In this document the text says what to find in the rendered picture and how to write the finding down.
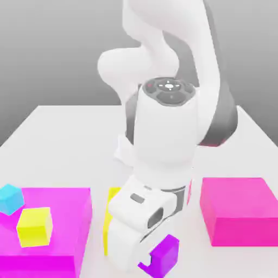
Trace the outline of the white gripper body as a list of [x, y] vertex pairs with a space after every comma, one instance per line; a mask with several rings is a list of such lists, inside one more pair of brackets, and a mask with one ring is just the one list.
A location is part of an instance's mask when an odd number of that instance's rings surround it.
[[173, 230], [174, 221], [167, 219], [143, 238], [140, 232], [113, 218], [108, 230], [108, 259], [123, 272], [133, 271]]

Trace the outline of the small purple cube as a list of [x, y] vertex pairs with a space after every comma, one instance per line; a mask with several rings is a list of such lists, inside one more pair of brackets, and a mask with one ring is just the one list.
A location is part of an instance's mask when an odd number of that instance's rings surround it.
[[149, 254], [150, 264], [140, 262], [138, 267], [152, 278], [164, 278], [178, 261], [179, 240], [167, 235]]

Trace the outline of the small yellow cube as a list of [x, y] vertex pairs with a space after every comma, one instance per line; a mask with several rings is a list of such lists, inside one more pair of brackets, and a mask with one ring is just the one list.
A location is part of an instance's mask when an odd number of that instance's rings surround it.
[[23, 209], [16, 231], [22, 248], [48, 246], [53, 231], [50, 207]]

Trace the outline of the small cyan cube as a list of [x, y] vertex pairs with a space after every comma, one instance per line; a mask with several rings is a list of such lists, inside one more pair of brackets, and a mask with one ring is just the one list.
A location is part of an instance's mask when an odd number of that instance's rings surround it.
[[10, 184], [0, 188], [0, 213], [10, 216], [24, 205], [22, 189]]

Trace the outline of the large yellow box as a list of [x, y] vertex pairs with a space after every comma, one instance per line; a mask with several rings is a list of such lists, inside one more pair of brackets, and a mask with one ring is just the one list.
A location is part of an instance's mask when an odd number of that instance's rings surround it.
[[109, 225], [112, 220], [112, 215], [109, 213], [109, 202], [111, 199], [120, 191], [120, 187], [110, 187], [109, 194], [108, 194], [108, 201], [106, 204], [106, 211], [105, 211], [105, 219], [103, 225], [103, 247], [104, 247], [104, 255], [108, 255], [108, 230]]

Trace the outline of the large magenta box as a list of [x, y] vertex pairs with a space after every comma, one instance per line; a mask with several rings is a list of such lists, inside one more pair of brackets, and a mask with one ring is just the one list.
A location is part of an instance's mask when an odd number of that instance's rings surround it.
[[92, 219], [89, 188], [23, 188], [25, 208], [49, 207], [50, 244], [23, 248], [16, 225], [21, 211], [0, 212], [0, 278], [80, 278]]

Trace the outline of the large pink box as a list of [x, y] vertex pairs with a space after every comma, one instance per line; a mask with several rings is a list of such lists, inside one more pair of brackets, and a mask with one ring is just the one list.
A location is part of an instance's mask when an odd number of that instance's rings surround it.
[[278, 247], [278, 199], [263, 178], [203, 178], [200, 209], [213, 247]]

